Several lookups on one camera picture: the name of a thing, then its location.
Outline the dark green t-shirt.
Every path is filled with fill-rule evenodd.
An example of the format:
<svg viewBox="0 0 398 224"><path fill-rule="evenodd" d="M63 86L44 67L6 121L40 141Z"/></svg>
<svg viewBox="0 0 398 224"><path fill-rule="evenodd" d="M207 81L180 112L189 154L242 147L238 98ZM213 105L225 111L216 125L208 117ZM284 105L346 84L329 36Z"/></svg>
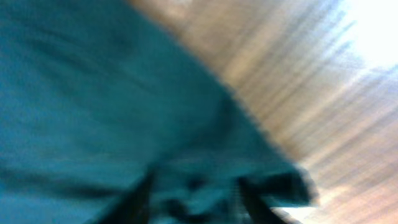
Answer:
<svg viewBox="0 0 398 224"><path fill-rule="evenodd" d="M238 223L312 185L232 93L127 1L1 2L1 222L90 223L155 174L149 223Z"/></svg>

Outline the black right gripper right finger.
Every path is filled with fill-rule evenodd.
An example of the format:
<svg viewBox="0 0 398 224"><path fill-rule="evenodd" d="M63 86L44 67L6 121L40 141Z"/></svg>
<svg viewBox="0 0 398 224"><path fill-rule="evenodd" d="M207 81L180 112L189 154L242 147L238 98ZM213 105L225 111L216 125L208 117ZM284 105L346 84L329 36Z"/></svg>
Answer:
<svg viewBox="0 0 398 224"><path fill-rule="evenodd" d="M255 224L288 224L255 193L245 178L238 179L238 188L243 206Z"/></svg>

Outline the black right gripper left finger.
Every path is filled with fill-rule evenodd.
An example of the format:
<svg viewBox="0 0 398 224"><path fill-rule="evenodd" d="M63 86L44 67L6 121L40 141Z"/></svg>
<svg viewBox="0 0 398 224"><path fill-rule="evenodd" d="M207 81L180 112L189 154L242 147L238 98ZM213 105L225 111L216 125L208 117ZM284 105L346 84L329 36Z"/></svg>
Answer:
<svg viewBox="0 0 398 224"><path fill-rule="evenodd" d="M150 193L155 174L149 171L121 200L107 208L92 224L148 224Z"/></svg>

